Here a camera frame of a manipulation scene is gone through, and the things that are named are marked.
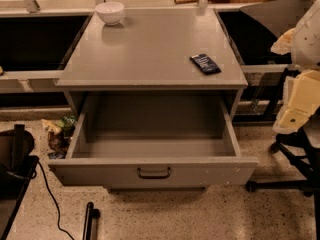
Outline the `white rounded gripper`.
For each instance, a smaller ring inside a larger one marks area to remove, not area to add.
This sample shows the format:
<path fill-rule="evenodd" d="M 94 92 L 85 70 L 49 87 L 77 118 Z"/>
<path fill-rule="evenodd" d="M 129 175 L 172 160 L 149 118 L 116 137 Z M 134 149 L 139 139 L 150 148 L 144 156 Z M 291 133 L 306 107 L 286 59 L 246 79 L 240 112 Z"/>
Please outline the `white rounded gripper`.
<path fill-rule="evenodd" d="M 320 72 L 305 70 L 296 77 L 287 77 L 284 85 L 284 106 L 273 124 L 280 134 L 297 132 L 320 106 Z"/>

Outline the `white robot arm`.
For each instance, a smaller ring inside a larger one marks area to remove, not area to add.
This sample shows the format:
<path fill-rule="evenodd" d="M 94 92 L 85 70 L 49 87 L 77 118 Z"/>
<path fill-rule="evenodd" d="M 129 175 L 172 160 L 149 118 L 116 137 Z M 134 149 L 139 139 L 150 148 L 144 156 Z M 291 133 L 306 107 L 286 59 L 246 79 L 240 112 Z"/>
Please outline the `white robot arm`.
<path fill-rule="evenodd" d="M 295 28 L 281 35 L 271 47 L 273 53 L 291 53 L 301 73 L 286 77 L 283 105 L 273 130 L 281 134 L 297 132 L 320 107 L 320 0 L 316 0 Z"/>

